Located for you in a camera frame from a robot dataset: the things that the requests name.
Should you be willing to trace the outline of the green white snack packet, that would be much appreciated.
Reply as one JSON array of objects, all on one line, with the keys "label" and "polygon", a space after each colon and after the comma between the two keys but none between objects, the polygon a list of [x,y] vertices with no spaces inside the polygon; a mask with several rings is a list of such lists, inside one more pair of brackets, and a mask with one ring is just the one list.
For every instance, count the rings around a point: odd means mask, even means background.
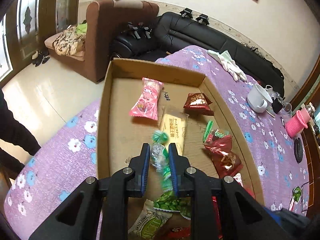
[{"label": "green white snack packet", "polygon": [[154,201],[145,201],[128,235],[135,239],[154,239],[166,223],[186,225],[190,221],[191,198],[178,198],[173,191],[167,191]]}]

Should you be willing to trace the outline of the green clear candy packet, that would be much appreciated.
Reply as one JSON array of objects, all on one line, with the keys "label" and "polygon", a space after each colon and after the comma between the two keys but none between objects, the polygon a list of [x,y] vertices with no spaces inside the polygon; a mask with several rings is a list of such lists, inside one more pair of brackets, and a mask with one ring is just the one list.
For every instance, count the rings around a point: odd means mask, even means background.
[{"label": "green clear candy packet", "polygon": [[161,176],[163,192],[172,191],[171,171],[169,166],[169,153],[165,144],[169,141],[167,133],[154,131],[151,145],[151,165]]}]

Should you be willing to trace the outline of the dark red nut packet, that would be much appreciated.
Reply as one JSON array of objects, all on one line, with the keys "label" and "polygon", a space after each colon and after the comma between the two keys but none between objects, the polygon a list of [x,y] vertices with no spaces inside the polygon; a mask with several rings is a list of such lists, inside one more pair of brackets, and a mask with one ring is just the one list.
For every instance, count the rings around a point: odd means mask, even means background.
[{"label": "dark red nut packet", "polygon": [[232,144],[231,135],[204,144],[220,178],[233,177],[243,168],[238,155],[232,152]]}]

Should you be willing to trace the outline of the yellow cake bar packet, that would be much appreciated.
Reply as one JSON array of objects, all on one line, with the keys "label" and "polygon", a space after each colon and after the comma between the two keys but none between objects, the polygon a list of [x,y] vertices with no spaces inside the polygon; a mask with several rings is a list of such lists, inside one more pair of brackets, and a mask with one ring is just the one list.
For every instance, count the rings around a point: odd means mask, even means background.
[{"label": "yellow cake bar packet", "polygon": [[175,143],[179,155],[183,155],[185,131],[189,115],[174,107],[163,107],[163,115],[160,123],[160,131],[167,133],[169,141],[165,144],[169,150],[169,144]]}]

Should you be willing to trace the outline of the pink character snack packet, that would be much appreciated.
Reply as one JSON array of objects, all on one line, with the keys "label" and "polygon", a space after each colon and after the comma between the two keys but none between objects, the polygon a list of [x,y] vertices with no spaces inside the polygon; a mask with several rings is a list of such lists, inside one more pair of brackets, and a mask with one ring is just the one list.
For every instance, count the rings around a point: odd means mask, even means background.
[{"label": "pink character snack packet", "polygon": [[129,111],[130,116],[143,117],[157,121],[158,120],[158,99],[164,84],[161,81],[142,78],[143,90]]}]

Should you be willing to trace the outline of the dark red triangular packet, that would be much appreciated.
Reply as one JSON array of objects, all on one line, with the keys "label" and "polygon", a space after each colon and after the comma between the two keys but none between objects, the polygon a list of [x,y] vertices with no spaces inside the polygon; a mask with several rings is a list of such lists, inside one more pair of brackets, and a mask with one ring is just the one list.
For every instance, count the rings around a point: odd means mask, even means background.
[{"label": "dark red triangular packet", "polygon": [[199,114],[214,116],[210,105],[213,102],[203,93],[189,93],[183,108],[187,111],[196,111]]}]

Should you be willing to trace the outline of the red gold long packet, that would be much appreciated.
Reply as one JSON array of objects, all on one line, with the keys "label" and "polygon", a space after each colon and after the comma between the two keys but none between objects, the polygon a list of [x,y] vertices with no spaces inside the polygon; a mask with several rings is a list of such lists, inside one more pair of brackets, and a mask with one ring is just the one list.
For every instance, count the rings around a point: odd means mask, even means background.
[{"label": "red gold long packet", "polygon": [[215,213],[215,225],[217,228],[218,239],[222,239],[221,223],[220,223],[219,209],[218,209],[216,197],[212,197],[212,201],[213,201],[213,207],[214,207],[214,213]]}]

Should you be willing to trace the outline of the small red candy packet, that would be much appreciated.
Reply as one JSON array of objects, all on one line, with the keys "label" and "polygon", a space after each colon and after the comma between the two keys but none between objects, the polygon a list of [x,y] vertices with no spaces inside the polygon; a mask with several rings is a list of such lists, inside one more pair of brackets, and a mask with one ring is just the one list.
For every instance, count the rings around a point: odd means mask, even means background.
[{"label": "small red candy packet", "polygon": [[217,139],[223,138],[225,136],[229,135],[229,132],[224,129],[214,129],[209,132],[207,139],[205,140],[205,143],[211,143],[212,141],[216,141]]}]

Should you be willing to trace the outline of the purple floral tablecloth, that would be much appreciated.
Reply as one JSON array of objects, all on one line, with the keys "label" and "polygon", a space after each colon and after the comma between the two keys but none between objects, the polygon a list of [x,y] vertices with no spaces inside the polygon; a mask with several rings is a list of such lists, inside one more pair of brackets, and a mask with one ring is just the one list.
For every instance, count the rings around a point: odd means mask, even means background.
[{"label": "purple floral tablecloth", "polygon": [[[212,103],[215,126],[228,130],[233,139],[233,152],[241,159],[240,171],[245,188],[252,189],[272,211],[289,209],[292,190],[299,186],[303,193],[294,213],[306,215],[309,200],[307,161],[296,162],[294,141],[289,137],[281,117],[255,113],[247,95],[256,81],[235,82],[221,64],[198,46],[187,46],[156,64],[184,68],[204,74],[215,88]],[[97,175],[97,131],[101,98],[88,102],[85,95],[67,97],[66,103],[86,107],[72,117],[29,161],[5,202],[5,216],[21,239],[28,239],[40,224],[86,177]],[[161,97],[170,101],[163,87]]]}]

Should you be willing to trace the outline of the black glasses case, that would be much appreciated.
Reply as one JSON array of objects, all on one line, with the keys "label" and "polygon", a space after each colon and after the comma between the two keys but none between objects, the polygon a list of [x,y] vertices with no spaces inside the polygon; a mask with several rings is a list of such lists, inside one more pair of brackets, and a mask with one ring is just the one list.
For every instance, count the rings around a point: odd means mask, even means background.
[{"label": "black glasses case", "polygon": [[296,162],[300,164],[303,159],[303,144],[300,138],[294,140],[294,154]]}]

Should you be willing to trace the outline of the pink knit-sleeved thermos bottle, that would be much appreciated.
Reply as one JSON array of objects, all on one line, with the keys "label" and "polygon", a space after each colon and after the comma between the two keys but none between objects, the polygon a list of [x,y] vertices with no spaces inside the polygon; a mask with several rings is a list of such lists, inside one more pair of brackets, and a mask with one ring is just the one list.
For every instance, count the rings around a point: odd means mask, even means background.
[{"label": "pink knit-sleeved thermos bottle", "polygon": [[285,129],[289,137],[294,138],[301,131],[308,128],[308,123],[313,117],[315,108],[310,102],[305,105],[301,110],[296,111],[295,115],[285,123]]}]

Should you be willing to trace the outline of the white ceramic mug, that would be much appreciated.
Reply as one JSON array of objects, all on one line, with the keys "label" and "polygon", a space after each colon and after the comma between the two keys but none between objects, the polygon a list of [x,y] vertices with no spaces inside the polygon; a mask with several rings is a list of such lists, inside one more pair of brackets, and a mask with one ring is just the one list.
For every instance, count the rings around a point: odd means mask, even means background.
[{"label": "white ceramic mug", "polygon": [[255,113],[263,113],[272,104],[268,92],[258,83],[255,84],[247,95],[247,102]]}]

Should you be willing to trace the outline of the small black cup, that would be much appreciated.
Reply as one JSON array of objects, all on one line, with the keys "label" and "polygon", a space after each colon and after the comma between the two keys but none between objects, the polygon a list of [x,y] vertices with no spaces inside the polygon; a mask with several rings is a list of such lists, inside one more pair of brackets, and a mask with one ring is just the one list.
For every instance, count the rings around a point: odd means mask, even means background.
[{"label": "small black cup", "polygon": [[281,111],[281,109],[284,107],[282,98],[281,97],[274,98],[271,106],[272,106],[273,112],[275,114],[278,114]]}]

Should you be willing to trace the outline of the white cloth gloves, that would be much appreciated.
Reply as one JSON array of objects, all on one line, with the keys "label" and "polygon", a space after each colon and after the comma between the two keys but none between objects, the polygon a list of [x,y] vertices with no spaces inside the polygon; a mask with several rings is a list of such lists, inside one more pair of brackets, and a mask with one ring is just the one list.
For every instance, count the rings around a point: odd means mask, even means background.
[{"label": "white cloth gloves", "polygon": [[223,69],[228,72],[235,82],[242,80],[247,81],[246,74],[240,69],[236,62],[232,59],[229,51],[225,50],[221,54],[213,50],[207,50],[207,54],[217,61]]}]

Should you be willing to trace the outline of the black leather sofa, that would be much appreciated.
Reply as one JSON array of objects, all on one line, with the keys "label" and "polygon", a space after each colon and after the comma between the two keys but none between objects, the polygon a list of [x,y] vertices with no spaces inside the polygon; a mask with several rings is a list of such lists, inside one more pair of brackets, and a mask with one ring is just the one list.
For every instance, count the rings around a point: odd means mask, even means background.
[{"label": "black leather sofa", "polygon": [[284,75],[272,62],[216,29],[174,12],[158,16],[148,28],[150,34],[146,34],[143,23],[129,24],[126,31],[113,39],[110,57],[156,61],[190,45],[218,53],[226,50],[245,74],[262,86],[271,85],[281,96],[285,94]]}]

